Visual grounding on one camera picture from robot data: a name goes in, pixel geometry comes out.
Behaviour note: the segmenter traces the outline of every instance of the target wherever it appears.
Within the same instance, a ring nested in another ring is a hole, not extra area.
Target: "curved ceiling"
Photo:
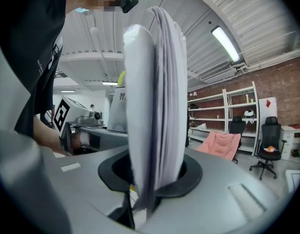
[[[218,76],[223,72],[237,75],[230,56],[211,34],[217,25],[240,54],[238,63],[246,68],[300,49],[300,31],[280,0],[140,0],[128,14],[120,9],[94,11],[89,16],[69,13],[58,68],[90,90],[101,89],[101,81],[117,81],[124,70],[123,31],[131,24],[141,24],[156,39],[157,23],[146,12],[155,5],[163,7],[187,37],[189,90],[225,78]],[[92,27],[99,29],[97,35],[91,35]]]

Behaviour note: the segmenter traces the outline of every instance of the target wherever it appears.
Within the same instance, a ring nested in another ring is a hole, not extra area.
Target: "red brick wall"
[[[222,82],[197,91],[197,98],[207,97],[250,87],[255,82],[258,99],[276,97],[278,105],[278,121],[282,125],[300,124],[300,57],[282,62],[275,66],[251,72],[230,81]],[[232,97],[232,104],[246,103],[245,95]],[[197,103],[201,107],[223,106],[222,99]],[[243,115],[246,108],[234,108],[233,115]],[[199,118],[224,118],[224,110],[194,112]],[[207,121],[208,128],[224,128],[223,122]]]

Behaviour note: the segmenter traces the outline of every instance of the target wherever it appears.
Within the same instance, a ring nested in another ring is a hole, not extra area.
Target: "shelving unit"
[[[254,93],[255,101],[249,102],[249,103],[241,103],[241,104],[232,104],[232,97],[233,96],[239,96],[239,95],[245,95]],[[211,131],[221,132],[221,133],[229,133],[229,127],[230,123],[233,119],[233,108],[241,108],[241,107],[256,107],[256,118],[254,119],[254,124],[256,124],[256,130],[255,131],[244,131],[242,134],[242,145],[239,148],[242,151],[251,152],[252,156],[255,153],[255,147],[258,140],[258,131],[259,131],[259,105],[258,105],[258,97],[256,93],[256,87],[255,83],[252,82],[251,87],[246,87],[234,91],[227,92],[226,89],[223,89],[222,94],[198,98],[189,100],[188,103],[198,103],[198,102],[204,102],[204,101],[210,101],[215,99],[223,99],[224,105],[219,107],[206,107],[206,108],[199,108],[199,109],[190,109],[189,111],[192,112],[192,116],[190,120],[198,120],[198,121],[224,121],[225,122],[225,128],[223,130],[221,129],[199,129],[199,128],[190,128],[190,138],[197,139],[200,141],[204,141],[208,133]],[[225,111],[225,118],[193,118],[193,113],[198,111],[206,111],[206,110],[218,110],[223,109]]]

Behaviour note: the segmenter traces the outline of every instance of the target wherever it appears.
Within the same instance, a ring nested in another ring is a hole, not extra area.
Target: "black office chair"
[[[281,152],[279,152],[279,139],[280,139],[280,132],[281,132],[281,125],[278,124],[277,117],[267,117],[266,122],[264,125],[262,125],[262,140],[258,140],[257,148],[258,150],[258,156],[264,160],[266,160],[265,163],[258,161],[258,164],[255,166],[251,166],[249,170],[251,171],[254,168],[262,168],[262,174],[260,176],[260,180],[262,179],[262,175],[265,169],[267,169],[269,172],[271,172],[274,175],[274,179],[277,178],[277,174],[272,170],[273,163],[268,164],[268,162],[273,162],[276,160],[281,159],[281,154],[284,148],[284,144],[287,142],[286,140],[282,140],[283,145]],[[269,146],[273,146],[277,151],[274,151],[272,153],[266,152],[264,148],[268,148]]]
[[[232,122],[230,124],[230,134],[243,134],[244,129],[245,129],[246,123],[242,120],[242,116],[235,116],[232,119]],[[236,164],[238,164],[238,160],[235,158],[235,156],[233,157],[233,160],[236,162]]]

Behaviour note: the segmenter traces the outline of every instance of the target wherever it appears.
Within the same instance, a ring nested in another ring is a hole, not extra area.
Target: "pink chair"
[[[240,138],[240,134],[223,134],[212,131],[196,151],[232,160],[237,152]]]

